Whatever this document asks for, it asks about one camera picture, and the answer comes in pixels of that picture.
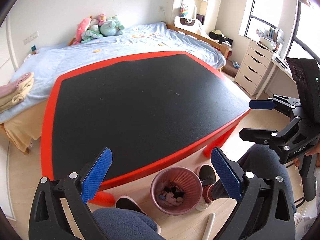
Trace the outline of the pink trash bin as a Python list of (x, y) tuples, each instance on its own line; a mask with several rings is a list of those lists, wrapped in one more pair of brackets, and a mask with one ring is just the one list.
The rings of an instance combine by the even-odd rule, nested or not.
[(202, 196), (202, 184), (192, 170), (172, 167), (155, 176), (150, 187), (150, 196), (160, 211), (167, 215), (180, 216), (195, 209)]

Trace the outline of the white drawer cabinet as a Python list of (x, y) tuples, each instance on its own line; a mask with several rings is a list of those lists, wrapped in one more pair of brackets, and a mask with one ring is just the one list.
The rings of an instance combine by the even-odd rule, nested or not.
[(248, 94), (257, 94), (274, 52), (259, 42), (250, 40), (235, 82)]

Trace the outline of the white tube on floor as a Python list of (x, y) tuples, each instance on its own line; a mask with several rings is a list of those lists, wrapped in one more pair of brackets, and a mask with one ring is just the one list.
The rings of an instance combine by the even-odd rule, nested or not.
[(215, 220), (216, 213), (212, 212), (208, 215), (208, 220), (206, 224), (206, 228), (204, 230), (202, 240), (208, 240), (213, 228), (214, 220)]

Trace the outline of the person's legs dark trousers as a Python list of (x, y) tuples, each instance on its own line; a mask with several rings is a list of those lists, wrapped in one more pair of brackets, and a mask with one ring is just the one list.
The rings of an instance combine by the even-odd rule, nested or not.
[[(245, 171), (252, 171), (259, 178), (273, 179), (280, 175), (293, 203), (293, 193), (289, 175), (284, 165), (279, 163), (279, 157), (272, 150), (263, 145), (252, 146), (238, 161)], [(141, 211), (132, 211), (119, 208), (104, 208), (93, 212), (93, 217), (108, 239), (163, 239), (157, 232), (156, 223)]]

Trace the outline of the black slipper left foot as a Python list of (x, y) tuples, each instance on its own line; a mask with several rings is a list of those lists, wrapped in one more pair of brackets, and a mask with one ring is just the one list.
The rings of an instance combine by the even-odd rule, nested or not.
[(116, 200), (117, 222), (120, 228), (131, 233), (135, 238), (160, 235), (160, 226), (150, 218), (142, 208), (129, 196)]

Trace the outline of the black slipper foot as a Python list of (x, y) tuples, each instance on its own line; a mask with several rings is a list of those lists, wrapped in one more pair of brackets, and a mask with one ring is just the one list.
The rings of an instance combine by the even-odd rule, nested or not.
[(209, 164), (202, 164), (197, 169), (197, 175), (202, 184), (202, 197), (196, 206), (198, 211), (204, 211), (213, 202), (212, 189), (216, 183), (214, 169)]
[(116, 200), (117, 222), (120, 228), (131, 233), (135, 238), (160, 235), (160, 226), (150, 218), (142, 208), (129, 196)]

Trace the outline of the black slipper right foot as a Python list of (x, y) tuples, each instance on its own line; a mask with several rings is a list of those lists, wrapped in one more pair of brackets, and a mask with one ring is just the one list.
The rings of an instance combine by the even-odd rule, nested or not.
[(202, 184), (202, 197), (196, 206), (198, 211), (204, 211), (213, 202), (212, 189), (216, 183), (214, 169), (209, 164), (202, 164), (197, 169), (197, 175)]

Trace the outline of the white tote bag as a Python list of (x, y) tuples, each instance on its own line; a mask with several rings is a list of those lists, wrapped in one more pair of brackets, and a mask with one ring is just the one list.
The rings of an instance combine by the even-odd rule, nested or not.
[(185, 18), (176, 16), (174, 20), (174, 26), (183, 30), (191, 31), (193, 33), (198, 32), (200, 21), (193, 18)]

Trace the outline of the folded towels stack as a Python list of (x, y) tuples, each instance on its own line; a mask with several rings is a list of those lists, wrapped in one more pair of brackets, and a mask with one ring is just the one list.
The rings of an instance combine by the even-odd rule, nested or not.
[(1, 113), (25, 100), (34, 84), (34, 73), (28, 72), (17, 80), (1, 86)]

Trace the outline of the plush toy pile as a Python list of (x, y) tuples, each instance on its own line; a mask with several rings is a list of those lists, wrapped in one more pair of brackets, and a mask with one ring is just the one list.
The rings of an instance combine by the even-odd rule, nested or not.
[(97, 17), (84, 18), (76, 28), (75, 36), (69, 42), (69, 46), (80, 43), (87, 43), (91, 40), (108, 36), (122, 35), (125, 27), (117, 16), (107, 17), (100, 14)]

